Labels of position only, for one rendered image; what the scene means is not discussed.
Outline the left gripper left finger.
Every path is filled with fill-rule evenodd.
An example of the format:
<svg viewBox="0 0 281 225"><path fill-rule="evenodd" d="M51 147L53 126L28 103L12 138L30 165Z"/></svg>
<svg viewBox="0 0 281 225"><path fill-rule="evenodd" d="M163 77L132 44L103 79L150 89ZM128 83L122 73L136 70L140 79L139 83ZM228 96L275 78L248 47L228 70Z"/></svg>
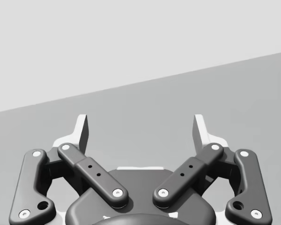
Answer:
<svg viewBox="0 0 281 225"><path fill-rule="evenodd" d="M54 141L46 152L33 149L25 153L15 189L10 224L47 224L56 217L54 202L47 197L53 179L74 177L71 185L80 194L88 184L112 208L129 202L127 189L93 158L85 156L89 137L88 118L80 114L74 131Z"/></svg>

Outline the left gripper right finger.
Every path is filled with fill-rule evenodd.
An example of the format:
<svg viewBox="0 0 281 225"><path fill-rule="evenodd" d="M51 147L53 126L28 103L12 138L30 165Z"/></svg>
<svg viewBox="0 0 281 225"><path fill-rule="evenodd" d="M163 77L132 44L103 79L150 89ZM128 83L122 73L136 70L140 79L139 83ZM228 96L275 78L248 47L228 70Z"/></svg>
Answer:
<svg viewBox="0 0 281 225"><path fill-rule="evenodd" d="M193 119L196 156L188 158L153 192L156 207L167 209L188 190L203 194L217 178L224 178L234 192L224 210L232 224L271 224L273 217L257 154L232 151L225 139L210 134L201 114Z"/></svg>

